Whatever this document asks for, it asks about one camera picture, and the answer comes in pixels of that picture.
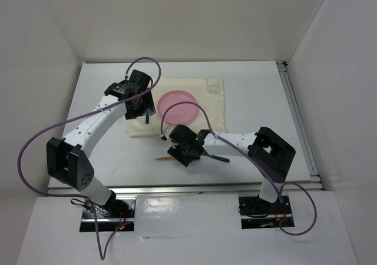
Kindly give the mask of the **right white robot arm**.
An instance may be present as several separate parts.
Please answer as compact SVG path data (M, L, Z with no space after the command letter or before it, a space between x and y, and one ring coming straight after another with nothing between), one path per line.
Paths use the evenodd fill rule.
M257 199L258 209L271 213L282 201L282 186L296 155L296 150L267 127L256 133L229 134L200 130L197 134L185 125L166 128L162 139L173 146L167 153L188 167L202 156L244 157L257 167L263 176Z

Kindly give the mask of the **cream cloth napkin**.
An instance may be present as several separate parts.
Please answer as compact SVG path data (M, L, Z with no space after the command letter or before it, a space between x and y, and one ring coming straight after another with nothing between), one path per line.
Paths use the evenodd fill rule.
M170 108L179 104L195 105L199 112L197 117L187 123L182 124L195 133L200 130L208 128L205 116L208 116L212 129L215 132L226 132L225 119L225 98L224 98L224 81L220 80L219 92L217 94L209 94L207 92L207 85L205 78L173 78L161 77L158 84L151 91L153 96L156 113L150 116L149 124L145 124L145 116L138 117L133 120L126 121L126 132L130 137L149 137L161 134L161 128L175 127L178 124L167 124L164 122L164 117ZM157 103L162 95L174 90L182 90L192 94L196 103L193 102L179 102L173 104L167 109L165 114L160 117L157 112Z

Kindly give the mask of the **clear drinking glass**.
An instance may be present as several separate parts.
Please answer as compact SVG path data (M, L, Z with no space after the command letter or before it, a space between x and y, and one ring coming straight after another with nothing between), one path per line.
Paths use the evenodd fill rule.
M208 77L206 79L206 85L209 94L217 94L219 92L220 80L216 77Z

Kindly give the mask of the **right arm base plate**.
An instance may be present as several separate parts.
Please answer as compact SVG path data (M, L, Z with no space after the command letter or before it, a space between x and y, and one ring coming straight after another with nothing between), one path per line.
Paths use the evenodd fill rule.
M282 227L295 226L288 196L283 196L282 203L277 199L273 204L258 196L239 197L238 212L243 230L279 228L280 223Z

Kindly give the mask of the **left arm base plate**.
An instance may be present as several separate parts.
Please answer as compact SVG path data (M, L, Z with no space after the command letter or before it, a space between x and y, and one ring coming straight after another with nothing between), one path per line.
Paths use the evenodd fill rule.
M90 202L80 201L82 205L82 216L80 221L81 233L94 233L95 232L95 220L94 212ZM117 229L119 232L131 232L135 227L135 198L126 198L121 200L119 206L115 207L115 210L108 212L95 204L95 210L97 213L98 231L112 232Z

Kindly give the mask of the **pink plate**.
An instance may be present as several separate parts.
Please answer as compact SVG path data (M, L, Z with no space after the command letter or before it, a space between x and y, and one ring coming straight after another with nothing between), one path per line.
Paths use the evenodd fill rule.
M157 103L157 112L162 117L167 109L173 104L179 102L193 102L196 103L195 97L189 92L182 90L174 90L165 93L161 96ZM199 112L199 109L192 104L179 104L169 109L164 117L164 122L167 124L187 124L193 121Z

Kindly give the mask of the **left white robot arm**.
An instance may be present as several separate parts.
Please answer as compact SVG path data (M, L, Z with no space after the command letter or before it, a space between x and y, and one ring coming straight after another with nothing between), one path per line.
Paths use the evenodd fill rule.
M133 120L155 114L149 89L152 78L138 70L130 77L111 84L104 92L94 115L86 117L62 139L51 138L47 143L48 174L76 189L95 204L103 217L126 215L127 203L118 200L115 192L104 186L94 175L89 157L105 133L121 117Z

